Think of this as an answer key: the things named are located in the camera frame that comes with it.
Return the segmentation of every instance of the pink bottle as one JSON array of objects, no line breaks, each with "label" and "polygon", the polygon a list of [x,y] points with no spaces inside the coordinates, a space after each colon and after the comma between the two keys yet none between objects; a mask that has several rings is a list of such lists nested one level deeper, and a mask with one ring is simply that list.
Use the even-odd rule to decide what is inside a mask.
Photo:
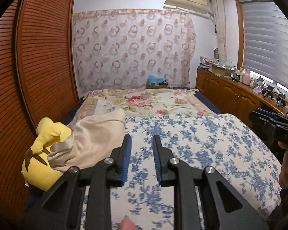
[{"label": "pink bottle", "polygon": [[243,75],[242,83],[246,84],[246,85],[250,85],[250,83],[251,83],[251,70],[250,69],[245,70],[245,74]]}]

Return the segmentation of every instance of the yellow plush toy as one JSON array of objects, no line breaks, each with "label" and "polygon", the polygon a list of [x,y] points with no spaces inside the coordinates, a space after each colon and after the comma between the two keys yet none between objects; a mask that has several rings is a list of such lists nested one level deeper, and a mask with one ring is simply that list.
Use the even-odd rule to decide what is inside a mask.
[{"label": "yellow plush toy", "polygon": [[63,174],[49,166],[47,156],[50,147],[68,138],[71,129],[61,122],[54,123],[50,118],[45,117],[38,123],[36,134],[38,136],[33,145],[25,153],[22,174],[29,184],[47,191]]}]

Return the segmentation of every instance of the floral bedspread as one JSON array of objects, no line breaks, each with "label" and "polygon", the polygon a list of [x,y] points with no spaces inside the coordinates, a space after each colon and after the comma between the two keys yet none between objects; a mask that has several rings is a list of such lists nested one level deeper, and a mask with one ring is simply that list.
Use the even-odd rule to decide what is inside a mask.
[{"label": "floral bedspread", "polygon": [[[185,118],[182,113],[162,117],[129,117],[126,133],[132,150],[125,186],[111,190],[113,229],[125,215],[137,229],[173,229],[173,188],[158,185],[152,136],[189,165],[215,167],[263,217],[280,199],[281,165],[267,146],[239,119],[230,114]],[[89,187],[84,200],[82,229]]]},{"label": "floral bedspread", "polygon": [[126,117],[162,116],[182,113],[184,117],[215,115],[198,100],[193,91],[173,89],[104,89],[85,96],[85,101],[69,123],[72,128],[83,117],[125,110]]}]

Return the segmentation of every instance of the wooden window frame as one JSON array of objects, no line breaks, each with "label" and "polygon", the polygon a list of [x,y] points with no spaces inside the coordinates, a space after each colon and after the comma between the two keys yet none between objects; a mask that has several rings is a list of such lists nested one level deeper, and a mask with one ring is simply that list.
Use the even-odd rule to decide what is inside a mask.
[{"label": "wooden window frame", "polygon": [[238,52],[238,63],[237,69],[240,70],[243,67],[244,59],[244,26],[243,26],[243,11],[242,5],[239,0],[236,0],[237,13],[238,13],[238,25],[239,25],[239,52]]}]

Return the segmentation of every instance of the human hand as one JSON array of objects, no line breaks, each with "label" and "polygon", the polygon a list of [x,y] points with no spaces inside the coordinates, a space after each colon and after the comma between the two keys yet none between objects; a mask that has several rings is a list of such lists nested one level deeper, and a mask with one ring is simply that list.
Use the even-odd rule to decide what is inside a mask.
[{"label": "human hand", "polygon": [[286,150],[286,152],[284,154],[282,169],[281,169],[280,178],[279,178],[280,187],[282,189],[285,189],[288,187],[288,145],[279,142],[279,146],[282,149]]}]

